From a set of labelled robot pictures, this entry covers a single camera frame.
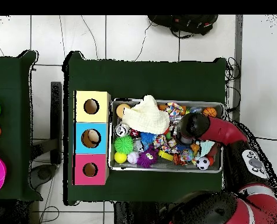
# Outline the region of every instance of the green cloth surface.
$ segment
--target green cloth surface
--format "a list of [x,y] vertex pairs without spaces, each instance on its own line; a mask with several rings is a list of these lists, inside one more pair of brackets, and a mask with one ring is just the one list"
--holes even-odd
[[29,72],[36,56],[25,51],[17,58],[0,57],[0,159],[6,165],[0,199],[41,199],[29,185]]
[[220,191],[221,174],[156,171],[110,171],[105,185],[72,185],[73,92],[106,91],[112,99],[225,101],[226,60],[214,62],[124,62],[84,60],[70,52],[66,58],[68,83],[68,200],[173,202],[198,190]]

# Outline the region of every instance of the pink ball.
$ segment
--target pink ball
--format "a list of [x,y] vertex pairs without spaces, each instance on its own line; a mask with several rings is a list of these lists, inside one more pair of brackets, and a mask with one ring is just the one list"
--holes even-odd
[[137,159],[139,158],[139,153],[138,152],[131,152],[130,154],[127,155],[127,160],[129,163],[131,164],[136,164],[137,163]]

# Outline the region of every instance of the purple plush toy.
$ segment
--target purple plush toy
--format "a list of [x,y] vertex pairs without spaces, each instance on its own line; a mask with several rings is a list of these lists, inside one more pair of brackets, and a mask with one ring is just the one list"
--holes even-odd
[[158,149],[154,149],[153,145],[149,145],[149,148],[140,154],[140,157],[137,159],[137,164],[143,166],[145,169],[150,168],[152,164],[157,162],[157,153]]

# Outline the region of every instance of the shape sorter box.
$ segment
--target shape sorter box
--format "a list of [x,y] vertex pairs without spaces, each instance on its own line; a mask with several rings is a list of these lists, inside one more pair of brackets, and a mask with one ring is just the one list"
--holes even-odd
[[[95,130],[99,135],[99,143],[94,148],[87,148],[82,143],[82,134],[86,130]],[[108,153],[108,123],[76,123],[76,154],[97,154],[105,155]]]
[[[95,175],[86,176],[84,169],[86,164],[93,163],[97,167]],[[75,155],[74,184],[104,186],[109,175],[106,155]]]
[[76,91],[76,122],[108,123],[109,106],[108,92]]

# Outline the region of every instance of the pink cube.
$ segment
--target pink cube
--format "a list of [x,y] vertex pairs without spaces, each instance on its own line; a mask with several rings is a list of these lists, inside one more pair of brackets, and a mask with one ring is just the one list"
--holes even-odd
[[106,155],[75,155],[75,185],[104,186],[108,175]]

